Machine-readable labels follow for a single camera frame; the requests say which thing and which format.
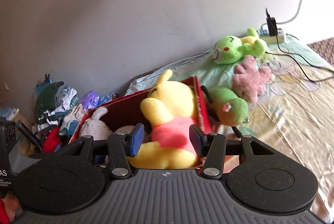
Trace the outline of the white plush rabbit with patch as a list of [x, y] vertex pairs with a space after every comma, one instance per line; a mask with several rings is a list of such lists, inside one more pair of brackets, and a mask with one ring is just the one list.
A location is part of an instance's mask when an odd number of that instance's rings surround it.
[[130, 133], [134, 126], [123, 126], [118, 128], [115, 132], [110, 130], [108, 126], [100, 118], [107, 114], [108, 109], [106, 107], [97, 108], [91, 118], [87, 119], [79, 133], [79, 137], [82, 136], [92, 136], [94, 141], [97, 140], [107, 140], [107, 138], [112, 134], [128, 134]]

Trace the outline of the green capped round plush doll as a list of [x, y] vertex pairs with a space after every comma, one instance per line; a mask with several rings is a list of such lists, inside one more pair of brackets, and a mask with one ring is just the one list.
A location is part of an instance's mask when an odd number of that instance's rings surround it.
[[218, 86], [208, 89], [202, 85], [201, 91], [207, 99], [208, 114], [215, 122], [233, 129], [249, 122], [248, 103], [230, 88]]

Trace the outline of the pink plush toy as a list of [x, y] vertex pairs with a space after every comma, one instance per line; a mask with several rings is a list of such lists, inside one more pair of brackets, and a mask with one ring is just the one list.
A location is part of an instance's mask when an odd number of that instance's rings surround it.
[[234, 67], [232, 91], [248, 103], [256, 103], [259, 95], [263, 94], [267, 82], [272, 77], [268, 67], [256, 68], [256, 60], [247, 55], [243, 61]]

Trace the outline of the red storage box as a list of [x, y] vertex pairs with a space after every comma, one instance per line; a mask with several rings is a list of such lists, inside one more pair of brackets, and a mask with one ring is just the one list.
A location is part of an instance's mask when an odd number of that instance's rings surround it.
[[150, 91], [121, 97], [88, 112], [75, 135], [106, 139], [122, 126], [143, 123], [152, 128], [151, 140], [141, 145], [137, 156], [128, 159], [130, 164], [140, 169], [185, 169], [200, 161], [190, 141], [189, 128], [195, 124], [210, 132], [210, 109], [227, 126], [241, 124], [248, 112], [246, 102], [231, 89], [208, 90], [196, 78], [172, 81], [167, 71]]

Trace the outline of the yellow bear plush red shirt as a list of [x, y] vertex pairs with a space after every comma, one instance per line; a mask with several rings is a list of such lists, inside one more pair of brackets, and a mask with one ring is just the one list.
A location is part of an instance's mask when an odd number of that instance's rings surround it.
[[137, 156], [128, 157], [139, 169], [187, 169], [199, 162], [189, 138], [189, 128], [197, 124], [197, 99], [193, 89], [172, 81], [168, 69], [159, 77], [140, 110], [152, 127], [151, 141], [143, 143]]

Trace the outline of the purple patterned bag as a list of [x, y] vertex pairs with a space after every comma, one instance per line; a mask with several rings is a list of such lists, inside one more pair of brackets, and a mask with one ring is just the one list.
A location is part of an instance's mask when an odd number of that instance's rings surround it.
[[80, 99], [79, 104], [83, 106], [83, 109], [89, 110], [97, 107], [99, 103], [100, 97], [95, 90], [88, 91], [83, 97]]

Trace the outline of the pile of folded clothes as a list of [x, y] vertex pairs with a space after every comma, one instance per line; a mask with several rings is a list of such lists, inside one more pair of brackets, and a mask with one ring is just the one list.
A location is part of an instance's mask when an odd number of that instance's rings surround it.
[[[55, 152], [72, 137], [86, 111], [79, 104], [76, 89], [63, 81], [53, 82], [46, 74], [39, 80], [35, 89], [36, 102], [33, 109], [34, 123], [29, 123], [20, 112], [14, 117], [17, 129], [26, 131], [18, 133], [19, 152], [23, 156], [35, 152]], [[120, 97], [116, 92], [99, 96], [97, 107]]]

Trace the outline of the green frog plush toy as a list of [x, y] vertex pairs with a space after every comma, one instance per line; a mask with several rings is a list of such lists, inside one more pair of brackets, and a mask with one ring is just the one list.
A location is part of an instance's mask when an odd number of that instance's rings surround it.
[[213, 49], [213, 61], [217, 64], [233, 64], [247, 55], [260, 57], [267, 51], [267, 43], [260, 39], [254, 28], [247, 29], [247, 35], [225, 36]]

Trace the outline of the pale yellow cartoon bed sheet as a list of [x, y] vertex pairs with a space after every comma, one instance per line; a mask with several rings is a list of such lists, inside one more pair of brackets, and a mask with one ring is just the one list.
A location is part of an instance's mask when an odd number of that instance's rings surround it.
[[249, 105], [249, 122], [239, 126], [309, 168], [319, 190], [311, 207], [333, 221], [333, 79], [332, 66], [308, 46], [288, 38], [268, 47], [259, 66], [272, 70], [264, 94]]

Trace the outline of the white power strip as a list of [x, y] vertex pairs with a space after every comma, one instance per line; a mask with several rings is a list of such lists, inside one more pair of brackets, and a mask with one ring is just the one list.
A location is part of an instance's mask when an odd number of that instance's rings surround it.
[[269, 34], [267, 29], [257, 30], [260, 39], [263, 39], [267, 44], [276, 44], [276, 43], [285, 43], [286, 42], [286, 33], [283, 29], [277, 30], [277, 35], [272, 36]]

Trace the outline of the black power adapter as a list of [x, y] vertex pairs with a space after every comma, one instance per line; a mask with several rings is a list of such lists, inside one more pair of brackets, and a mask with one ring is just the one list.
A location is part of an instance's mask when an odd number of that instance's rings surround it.
[[270, 36], [277, 36], [278, 35], [278, 29], [276, 20], [274, 17], [271, 17], [268, 13], [268, 9], [266, 8], [266, 20], [267, 20], [267, 26]]

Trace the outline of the brown patterned mattress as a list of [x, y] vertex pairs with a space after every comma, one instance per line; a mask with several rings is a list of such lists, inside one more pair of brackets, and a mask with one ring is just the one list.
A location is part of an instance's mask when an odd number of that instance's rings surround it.
[[328, 63], [334, 66], [334, 38], [321, 40], [308, 45]]

